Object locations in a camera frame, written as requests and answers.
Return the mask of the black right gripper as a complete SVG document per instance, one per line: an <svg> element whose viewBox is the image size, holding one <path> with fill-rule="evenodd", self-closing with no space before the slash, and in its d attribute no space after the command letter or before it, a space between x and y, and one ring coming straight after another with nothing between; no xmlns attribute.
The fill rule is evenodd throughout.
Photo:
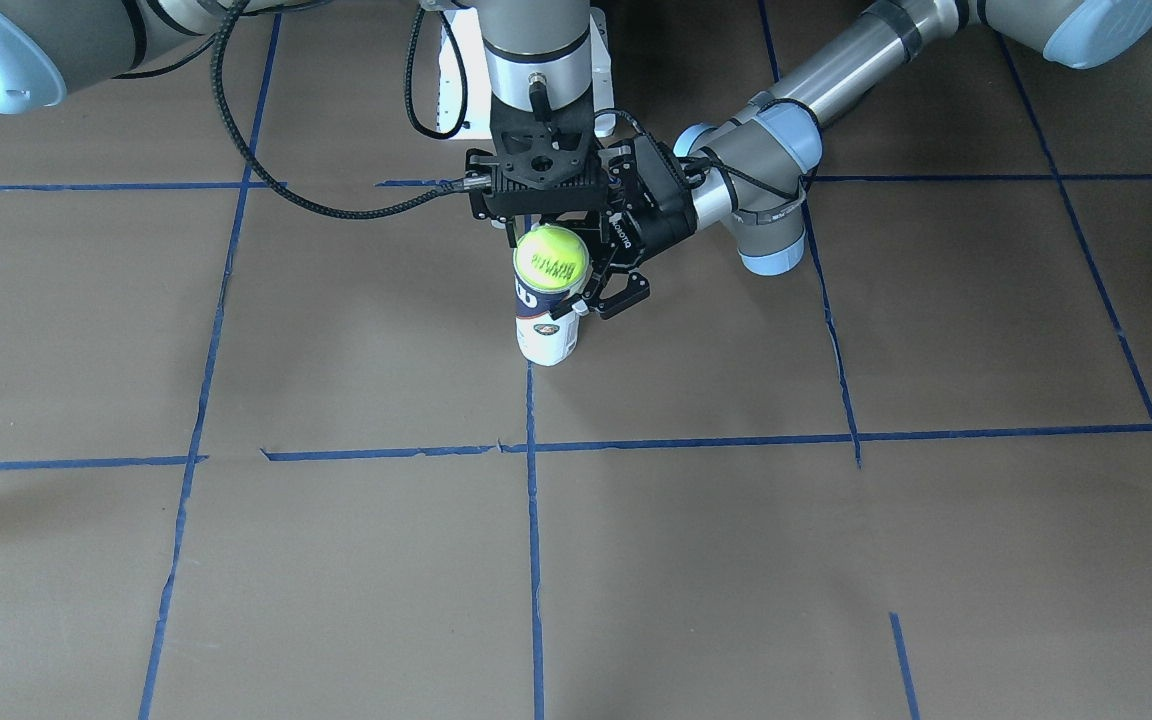
<svg viewBox="0 0 1152 720"><path fill-rule="evenodd" d="M558 251L588 251L596 225L585 214L525 213L506 223L506 238L511 249L530 247Z"/></svg>

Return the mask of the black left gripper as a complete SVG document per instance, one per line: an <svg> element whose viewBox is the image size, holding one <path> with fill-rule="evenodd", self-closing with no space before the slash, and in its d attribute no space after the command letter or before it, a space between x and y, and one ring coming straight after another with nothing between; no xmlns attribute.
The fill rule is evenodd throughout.
<svg viewBox="0 0 1152 720"><path fill-rule="evenodd" d="M568 313L596 314L602 320L647 300L652 287L639 266L677 245L698 229L698 213L689 191L643 191L630 200L591 211L596 238L591 266L568 297ZM613 275L626 275L626 287L605 297Z"/></svg>

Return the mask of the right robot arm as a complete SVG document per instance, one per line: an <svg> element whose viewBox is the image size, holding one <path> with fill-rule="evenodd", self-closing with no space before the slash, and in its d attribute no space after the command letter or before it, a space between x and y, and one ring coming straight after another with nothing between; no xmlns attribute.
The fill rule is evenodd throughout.
<svg viewBox="0 0 1152 720"><path fill-rule="evenodd" d="M468 154L462 179L370 210L329 209L288 190L256 158L233 118L223 71L238 22L297 9L297 1L0 1L0 114L50 108L108 79L145 79L147 61L197 38L210 55L212 100L238 156L270 190L300 209L370 222L467 194L475 217L511 222L522 214L559 215L602 204L588 1L420 1L408 53L419 46L424 20L438 14L454 55L461 56L452 15L476 15L494 150Z"/></svg>

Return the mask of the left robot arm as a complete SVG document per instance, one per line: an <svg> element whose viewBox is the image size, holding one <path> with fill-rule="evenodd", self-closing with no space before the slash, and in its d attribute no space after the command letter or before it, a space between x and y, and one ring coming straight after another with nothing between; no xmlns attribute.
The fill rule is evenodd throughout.
<svg viewBox="0 0 1152 720"><path fill-rule="evenodd" d="M645 300L641 264L710 225L736 240L758 275L795 268L805 252L806 179L823 132L925 46L988 26L1043 58L1085 70L1107 63L1152 29L1152 1L876 1L851 26L719 126L681 132L670 158L684 187L658 197L666 217L692 209L681 232L649 232L643 209L614 211L591 247L591 273L552 310L611 318Z"/></svg>

